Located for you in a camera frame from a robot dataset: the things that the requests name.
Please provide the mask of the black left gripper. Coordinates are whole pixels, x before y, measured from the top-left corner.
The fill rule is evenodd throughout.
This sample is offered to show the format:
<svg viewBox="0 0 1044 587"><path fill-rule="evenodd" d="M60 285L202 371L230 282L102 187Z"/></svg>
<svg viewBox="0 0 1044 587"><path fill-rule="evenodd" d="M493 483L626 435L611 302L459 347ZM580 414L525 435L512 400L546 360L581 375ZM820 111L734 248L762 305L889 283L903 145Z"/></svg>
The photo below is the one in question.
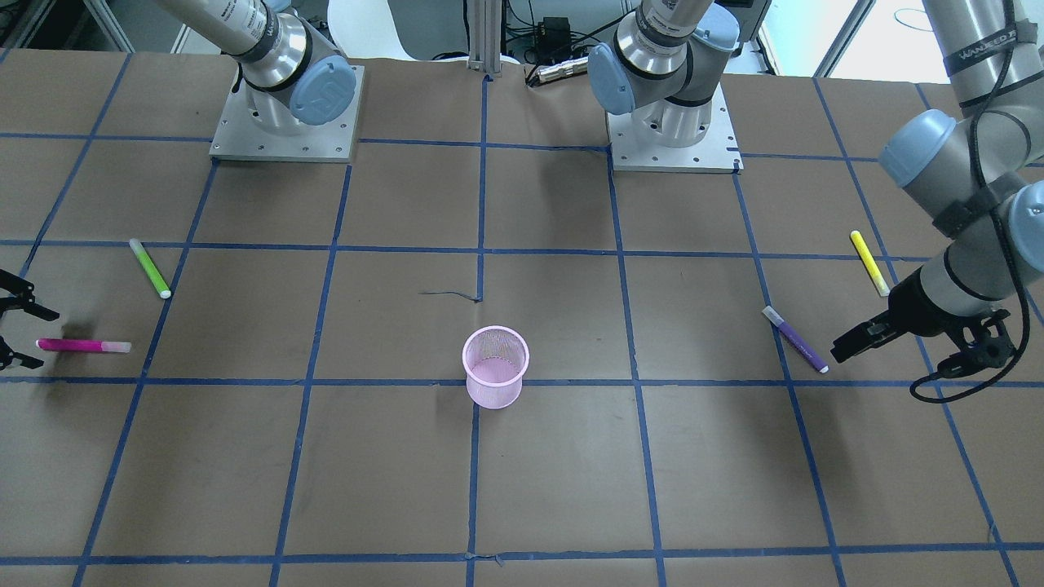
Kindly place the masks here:
<svg viewBox="0 0 1044 587"><path fill-rule="evenodd" d="M887 310L853 327L833 342L832 356L845 363L907 333L933 338L944 332L947 313L929 300L920 281L902 281L889 294Z"/></svg>

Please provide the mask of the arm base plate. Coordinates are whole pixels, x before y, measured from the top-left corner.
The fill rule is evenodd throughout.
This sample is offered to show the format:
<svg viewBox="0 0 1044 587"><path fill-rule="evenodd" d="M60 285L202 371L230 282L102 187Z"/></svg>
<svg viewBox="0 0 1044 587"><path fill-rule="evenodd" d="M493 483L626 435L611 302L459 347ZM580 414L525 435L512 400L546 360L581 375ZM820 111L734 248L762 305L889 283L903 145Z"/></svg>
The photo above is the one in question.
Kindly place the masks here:
<svg viewBox="0 0 1044 587"><path fill-rule="evenodd" d="M238 83L228 93L209 155L235 162L350 163L358 138L366 71L352 67L355 95L349 108L323 126L310 126L268 94Z"/></svg>
<svg viewBox="0 0 1044 587"><path fill-rule="evenodd" d="M738 174L745 169L723 88L697 107L659 103L606 115L613 167L624 172Z"/></svg>

